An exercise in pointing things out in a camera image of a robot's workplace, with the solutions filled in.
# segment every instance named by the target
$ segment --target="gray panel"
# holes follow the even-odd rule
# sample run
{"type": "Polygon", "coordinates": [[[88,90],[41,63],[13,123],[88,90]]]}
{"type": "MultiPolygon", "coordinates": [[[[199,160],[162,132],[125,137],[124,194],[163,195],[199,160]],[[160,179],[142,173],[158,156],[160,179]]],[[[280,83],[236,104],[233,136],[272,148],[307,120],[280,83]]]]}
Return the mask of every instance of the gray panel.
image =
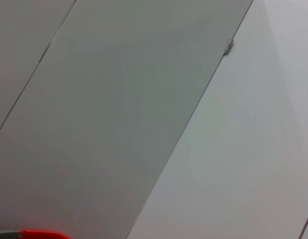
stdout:
{"type": "Polygon", "coordinates": [[[73,0],[0,0],[0,126],[73,0]]]}
{"type": "Polygon", "coordinates": [[[78,1],[0,131],[0,221],[126,238],[250,2],[78,1]]]}

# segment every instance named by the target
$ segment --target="white wall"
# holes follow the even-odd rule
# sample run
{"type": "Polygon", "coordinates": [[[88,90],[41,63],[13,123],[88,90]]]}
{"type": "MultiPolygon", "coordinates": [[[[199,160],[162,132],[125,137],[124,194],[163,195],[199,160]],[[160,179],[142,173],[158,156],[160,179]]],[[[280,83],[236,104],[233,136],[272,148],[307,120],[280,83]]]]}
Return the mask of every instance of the white wall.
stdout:
{"type": "Polygon", "coordinates": [[[79,0],[0,131],[0,229],[124,239],[251,0],[79,0]]]}
{"type": "Polygon", "coordinates": [[[255,0],[235,42],[128,239],[299,237],[308,217],[308,1],[255,0]]]}
{"type": "Polygon", "coordinates": [[[73,0],[0,0],[0,126],[73,0]]]}

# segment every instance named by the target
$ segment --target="gray door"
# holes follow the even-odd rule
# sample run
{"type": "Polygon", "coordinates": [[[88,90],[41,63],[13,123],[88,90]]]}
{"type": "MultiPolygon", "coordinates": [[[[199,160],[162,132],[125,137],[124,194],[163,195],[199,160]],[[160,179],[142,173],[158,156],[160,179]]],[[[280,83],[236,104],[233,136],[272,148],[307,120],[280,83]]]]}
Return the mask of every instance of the gray door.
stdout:
{"type": "Polygon", "coordinates": [[[0,131],[0,227],[124,239],[251,0],[78,0],[0,131]]]}

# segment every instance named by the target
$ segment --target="red object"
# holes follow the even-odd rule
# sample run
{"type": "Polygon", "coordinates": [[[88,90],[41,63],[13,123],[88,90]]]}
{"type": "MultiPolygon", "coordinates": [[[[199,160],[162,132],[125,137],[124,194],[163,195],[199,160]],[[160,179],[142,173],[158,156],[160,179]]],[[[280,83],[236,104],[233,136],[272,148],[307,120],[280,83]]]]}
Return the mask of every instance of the red object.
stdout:
{"type": "Polygon", "coordinates": [[[71,239],[67,235],[54,231],[24,229],[18,229],[18,231],[24,233],[24,239],[71,239]]]}

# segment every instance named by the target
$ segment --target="metal hinge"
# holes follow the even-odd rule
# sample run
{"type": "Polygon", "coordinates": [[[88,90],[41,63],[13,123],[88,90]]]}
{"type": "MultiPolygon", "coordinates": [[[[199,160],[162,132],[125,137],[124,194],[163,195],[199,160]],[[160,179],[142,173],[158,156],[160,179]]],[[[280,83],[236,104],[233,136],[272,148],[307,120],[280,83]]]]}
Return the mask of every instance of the metal hinge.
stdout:
{"type": "Polygon", "coordinates": [[[227,46],[227,49],[224,51],[224,54],[223,54],[224,56],[227,56],[227,55],[230,53],[230,51],[231,51],[233,45],[234,45],[234,40],[232,39],[232,40],[229,42],[229,44],[228,44],[228,46],[227,46]]]}

